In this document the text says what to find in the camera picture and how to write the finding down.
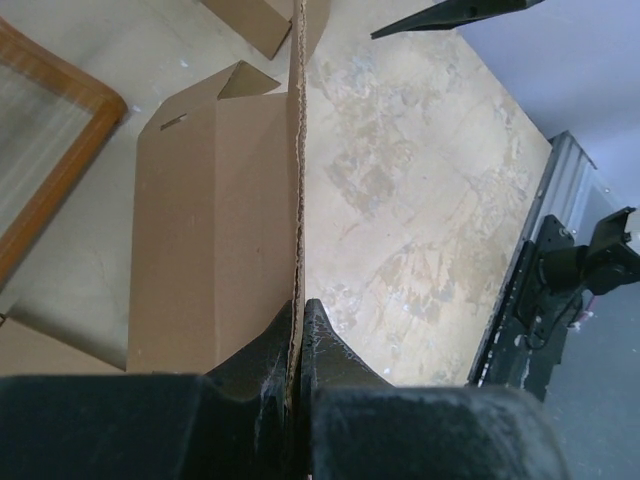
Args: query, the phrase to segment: wooden frame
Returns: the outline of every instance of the wooden frame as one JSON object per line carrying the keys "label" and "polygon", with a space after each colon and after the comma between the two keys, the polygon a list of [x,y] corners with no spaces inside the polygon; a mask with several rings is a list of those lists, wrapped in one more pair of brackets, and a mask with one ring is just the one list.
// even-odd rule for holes
{"label": "wooden frame", "polygon": [[127,105],[109,87],[28,39],[1,17],[0,63],[92,114],[89,123],[13,223],[4,233],[0,232],[1,286],[55,214],[115,125],[127,113]]}

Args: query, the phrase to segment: cable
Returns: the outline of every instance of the cable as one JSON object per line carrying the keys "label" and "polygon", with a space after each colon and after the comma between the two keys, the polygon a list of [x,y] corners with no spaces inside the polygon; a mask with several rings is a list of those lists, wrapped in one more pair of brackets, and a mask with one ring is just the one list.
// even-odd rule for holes
{"label": "cable", "polygon": [[[560,324],[560,321],[562,320],[562,317],[564,317],[567,314],[567,312],[569,311],[569,309],[571,308],[573,303],[576,301],[576,299],[578,297],[582,296],[582,292],[584,292],[584,286],[580,285],[576,289],[576,291],[573,292],[573,295],[571,295],[571,298],[569,298],[569,301],[567,302],[567,304],[562,308],[562,310],[560,311],[560,314],[553,320],[553,324],[551,325],[551,330],[547,334],[547,338],[545,338],[540,345],[535,345],[535,346],[531,345],[531,338],[530,337],[531,337],[531,335],[533,335],[533,332],[530,335],[525,337],[525,343],[527,344],[527,348],[529,350],[542,350],[544,347],[547,346],[547,343],[549,343],[549,340],[551,339],[551,336],[553,335],[554,330]],[[578,320],[578,318],[579,318],[581,313],[582,313],[582,309],[581,308],[577,308],[576,309],[576,313],[571,318],[571,320],[569,321],[567,326],[573,325]]]}

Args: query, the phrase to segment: black object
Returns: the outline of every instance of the black object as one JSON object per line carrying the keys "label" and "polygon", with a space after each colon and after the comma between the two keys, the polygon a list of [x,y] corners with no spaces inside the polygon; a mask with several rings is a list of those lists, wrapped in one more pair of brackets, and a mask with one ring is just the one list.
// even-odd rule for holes
{"label": "black object", "polygon": [[524,393],[393,388],[319,300],[288,410],[290,333],[287,304],[206,376],[0,379],[0,478],[568,478]]}
{"label": "black object", "polygon": [[518,12],[544,0],[445,0],[371,34],[372,39],[400,32],[451,30],[462,25]]}
{"label": "black object", "polygon": [[602,219],[583,246],[573,245],[556,217],[545,217],[536,241],[523,246],[470,383],[517,387],[544,400],[567,328],[582,312],[582,292],[602,295],[640,281],[640,256],[625,232],[634,211],[627,207]]}

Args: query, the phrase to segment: table surface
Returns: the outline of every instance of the table surface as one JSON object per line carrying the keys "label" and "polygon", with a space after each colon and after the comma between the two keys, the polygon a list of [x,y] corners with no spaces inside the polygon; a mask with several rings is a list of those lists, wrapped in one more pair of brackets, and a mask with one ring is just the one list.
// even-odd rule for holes
{"label": "table surface", "polygon": [[[307,297],[397,384],[464,382],[550,151],[457,33],[369,40],[426,6],[333,0],[308,69]],[[140,130],[239,59],[286,79],[288,42],[268,61],[192,0],[5,0],[0,15],[131,111],[0,311],[123,367]]]}

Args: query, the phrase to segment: folded cardboard box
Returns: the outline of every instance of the folded cardboard box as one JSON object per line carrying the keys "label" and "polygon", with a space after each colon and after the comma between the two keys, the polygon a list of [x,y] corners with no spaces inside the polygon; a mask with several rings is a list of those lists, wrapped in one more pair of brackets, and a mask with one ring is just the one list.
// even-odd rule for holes
{"label": "folded cardboard box", "polygon": [[[329,1],[309,1],[305,46],[315,49],[329,16]],[[202,3],[265,57],[272,59],[291,30],[294,0],[202,0]]]}
{"label": "folded cardboard box", "polygon": [[122,370],[15,320],[0,319],[0,376],[117,373]]}
{"label": "folded cardboard box", "polygon": [[323,4],[296,0],[288,93],[240,62],[170,97],[140,134],[128,371],[206,372],[285,302],[301,311],[301,39]]}

